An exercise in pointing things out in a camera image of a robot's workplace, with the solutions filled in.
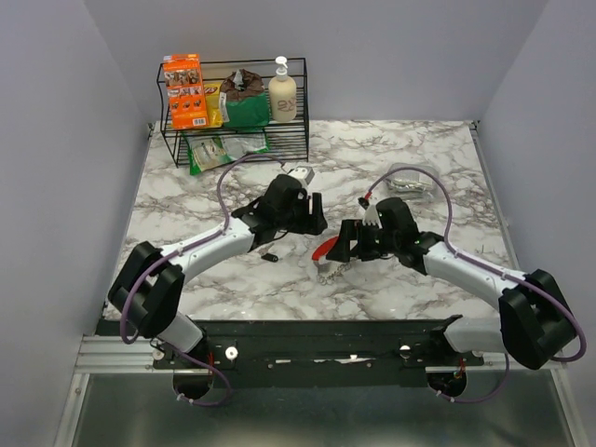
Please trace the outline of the red carabiner keyring with chain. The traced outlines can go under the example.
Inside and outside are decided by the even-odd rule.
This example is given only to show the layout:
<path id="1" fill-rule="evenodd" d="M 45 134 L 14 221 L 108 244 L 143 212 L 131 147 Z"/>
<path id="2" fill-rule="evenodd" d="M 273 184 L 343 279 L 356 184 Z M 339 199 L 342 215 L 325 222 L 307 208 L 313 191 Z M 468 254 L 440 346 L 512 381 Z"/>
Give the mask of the red carabiner keyring with chain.
<path id="1" fill-rule="evenodd" d="M 330 285 L 336 281 L 344 272 L 352 268 L 353 263 L 338 263 L 327 259 L 327 254 L 335 245 L 338 236 L 331 237 L 321 243 L 313 252 L 311 260 L 317 268 L 317 280 L 322 285 Z"/>

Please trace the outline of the silver key with black clip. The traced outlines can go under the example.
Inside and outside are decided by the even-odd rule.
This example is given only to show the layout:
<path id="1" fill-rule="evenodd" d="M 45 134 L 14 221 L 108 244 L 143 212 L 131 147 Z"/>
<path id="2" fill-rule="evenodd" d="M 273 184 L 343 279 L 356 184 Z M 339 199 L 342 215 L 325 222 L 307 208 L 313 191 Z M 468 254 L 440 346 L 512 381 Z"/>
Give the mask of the silver key with black clip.
<path id="1" fill-rule="evenodd" d="M 274 245 L 269 244 L 261 249 L 259 249 L 260 258 L 264 261 L 270 263 L 277 263 L 279 257 L 273 252 Z"/>

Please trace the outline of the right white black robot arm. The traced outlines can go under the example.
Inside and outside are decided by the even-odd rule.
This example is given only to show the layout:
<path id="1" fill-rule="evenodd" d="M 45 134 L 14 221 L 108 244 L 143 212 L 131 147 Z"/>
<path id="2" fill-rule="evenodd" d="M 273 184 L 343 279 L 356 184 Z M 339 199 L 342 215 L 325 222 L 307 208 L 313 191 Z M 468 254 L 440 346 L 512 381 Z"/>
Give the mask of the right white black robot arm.
<path id="1" fill-rule="evenodd" d="M 511 355 L 538 370 L 578 337 L 572 313 L 551 274 L 510 270 L 450 245 L 447 238 L 422 232 L 401 199 L 384 199 L 366 209 L 366 217 L 347 219 L 325 257 L 347 263 L 392 255 L 401 265 L 445 280 L 482 299 L 497 318 L 458 317 L 428 342 L 429 356 L 441 365 L 465 352 Z"/>

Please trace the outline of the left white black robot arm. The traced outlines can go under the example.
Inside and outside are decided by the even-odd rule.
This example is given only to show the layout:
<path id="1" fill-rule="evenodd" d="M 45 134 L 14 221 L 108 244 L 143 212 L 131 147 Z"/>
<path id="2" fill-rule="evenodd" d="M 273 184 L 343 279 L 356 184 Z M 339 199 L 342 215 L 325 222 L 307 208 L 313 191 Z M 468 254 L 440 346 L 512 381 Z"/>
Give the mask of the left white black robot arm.
<path id="1" fill-rule="evenodd" d="M 161 249 L 145 241 L 134 247 L 108 292 L 130 325 L 146 339 L 174 347 L 187 368 L 206 357 L 205 333 L 178 310 L 183 286 L 215 265 L 276 240 L 279 233 L 318 236 L 327 228 L 320 193 L 309 193 L 314 171 L 298 167 L 279 174 L 262 196 L 224 216 L 210 231 Z"/>

